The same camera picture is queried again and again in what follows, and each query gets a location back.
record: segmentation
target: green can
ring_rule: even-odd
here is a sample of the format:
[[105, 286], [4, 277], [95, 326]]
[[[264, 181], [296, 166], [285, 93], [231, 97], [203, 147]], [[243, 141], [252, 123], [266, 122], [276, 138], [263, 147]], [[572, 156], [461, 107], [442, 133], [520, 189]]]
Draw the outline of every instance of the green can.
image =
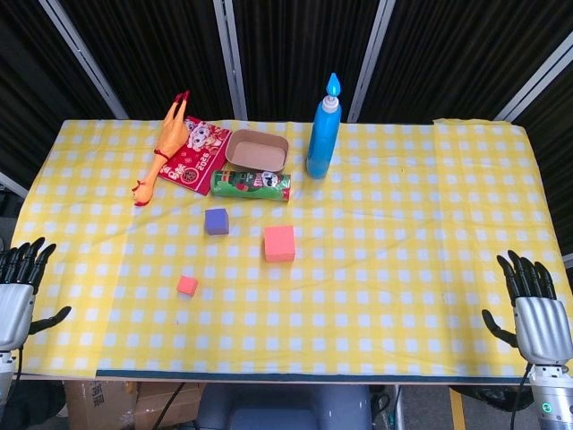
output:
[[290, 175], [272, 172], [235, 172], [215, 170], [211, 177], [211, 192], [224, 197], [282, 200], [290, 197]]

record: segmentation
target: black curtain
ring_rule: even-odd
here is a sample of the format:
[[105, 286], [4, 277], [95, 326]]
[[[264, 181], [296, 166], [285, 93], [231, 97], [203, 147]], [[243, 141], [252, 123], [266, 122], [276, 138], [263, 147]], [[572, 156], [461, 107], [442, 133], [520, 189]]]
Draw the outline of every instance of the black curtain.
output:
[[514, 121], [523, 125], [543, 178], [563, 254], [573, 253], [573, 64]]
[[234, 0], [249, 119], [312, 121], [330, 73], [343, 120], [354, 95], [378, 1]]
[[36, 1], [0, 3], [0, 171], [29, 187], [62, 122], [112, 114]]
[[211, 0], [61, 1], [131, 119], [160, 119], [177, 92], [188, 112], [232, 118]]
[[493, 119], [573, 31], [563, 0], [397, 0], [360, 122]]

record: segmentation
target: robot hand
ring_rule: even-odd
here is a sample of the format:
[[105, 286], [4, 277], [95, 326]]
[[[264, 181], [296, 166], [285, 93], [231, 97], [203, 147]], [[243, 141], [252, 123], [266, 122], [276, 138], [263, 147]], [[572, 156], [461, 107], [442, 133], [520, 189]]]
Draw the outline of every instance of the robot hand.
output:
[[21, 352], [29, 334], [53, 327], [72, 310], [66, 306], [51, 318], [31, 321], [47, 259], [56, 249], [52, 244], [38, 254], [44, 242], [41, 237], [0, 254], [0, 420], [14, 371], [12, 351]]
[[513, 306], [516, 333], [500, 328], [487, 309], [482, 310], [483, 321], [493, 336], [519, 349], [529, 363], [526, 375], [533, 365], [529, 381], [541, 428], [573, 429], [573, 379], [564, 366], [573, 357], [573, 341], [565, 307], [541, 263], [532, 264], [513, 251], [508, 255], [514, 267], [500, 255], [498, 263]]

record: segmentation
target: red snack bag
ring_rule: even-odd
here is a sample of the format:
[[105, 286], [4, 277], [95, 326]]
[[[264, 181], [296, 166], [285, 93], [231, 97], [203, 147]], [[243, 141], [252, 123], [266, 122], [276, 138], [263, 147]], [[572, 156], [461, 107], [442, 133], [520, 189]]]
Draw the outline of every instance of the red snack bag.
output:
[[225, 164], [225, 149], [231, 131], [188, 116], [187, 143], [161, 168], [159, 176], [185, 188], [206, 195], [211, 174]]

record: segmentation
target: tablecloth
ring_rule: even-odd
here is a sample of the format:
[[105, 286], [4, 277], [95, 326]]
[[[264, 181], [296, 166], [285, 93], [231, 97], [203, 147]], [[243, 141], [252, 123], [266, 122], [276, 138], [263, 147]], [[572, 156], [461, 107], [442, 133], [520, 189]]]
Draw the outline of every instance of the tablecloth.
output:
[[[14, 243], [58, 244], [34, 315], [71, 305], [31, 337], [24, 371], [516, 377], [524, 360], [496, 254], [542, 261], [573, 314], [525, 131], [486, 121], [341, 125], [327, 177], [310, 179], [312, 125], [222, 121], [285, 136], [290, 202], [201, 196], [159, 179], [130, 188], [159, 122], [66, 121], [30, 189]], [[228, 236], [204, 211], [226, 208]], [[292, 263], [266, 263], [262, 230], [295, 227]], [[193, 298], [179, 277], [199, 280]]]

